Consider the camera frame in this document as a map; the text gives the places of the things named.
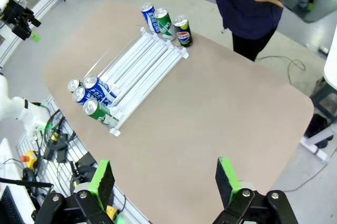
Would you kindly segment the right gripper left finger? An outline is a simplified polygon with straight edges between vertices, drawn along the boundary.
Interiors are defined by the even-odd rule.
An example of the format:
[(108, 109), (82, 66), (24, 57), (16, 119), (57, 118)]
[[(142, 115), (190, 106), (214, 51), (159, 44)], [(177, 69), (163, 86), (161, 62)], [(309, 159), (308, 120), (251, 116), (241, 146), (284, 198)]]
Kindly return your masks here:
[(110, 161), (101, 160), (86, 189), (65, 197), (61, 193), (46, 196), (35, 223), (113, 223), (106, 212), (115, 178)]

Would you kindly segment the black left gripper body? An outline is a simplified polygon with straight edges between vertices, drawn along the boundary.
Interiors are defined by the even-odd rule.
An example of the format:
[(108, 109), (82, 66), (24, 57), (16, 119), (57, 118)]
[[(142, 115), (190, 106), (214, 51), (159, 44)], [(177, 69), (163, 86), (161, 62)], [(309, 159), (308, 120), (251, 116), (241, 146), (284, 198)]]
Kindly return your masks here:
[(32, 11), (14, 0), (9, 0), (1, 13), (1, 23), (11, 27), (12, 32), (25, 40), (31, 35), (29, 22), (32, 21)]

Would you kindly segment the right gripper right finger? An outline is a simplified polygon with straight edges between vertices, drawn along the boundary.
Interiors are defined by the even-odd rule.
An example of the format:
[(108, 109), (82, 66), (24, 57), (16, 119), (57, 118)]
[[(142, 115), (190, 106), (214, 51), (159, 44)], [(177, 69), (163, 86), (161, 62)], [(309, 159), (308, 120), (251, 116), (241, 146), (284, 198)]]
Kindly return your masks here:
[(242, 187), (229, 159), (218, 157), (215, 180), (224, 210), (214, 223), (298, 223), (283, 191), (262, 195)]

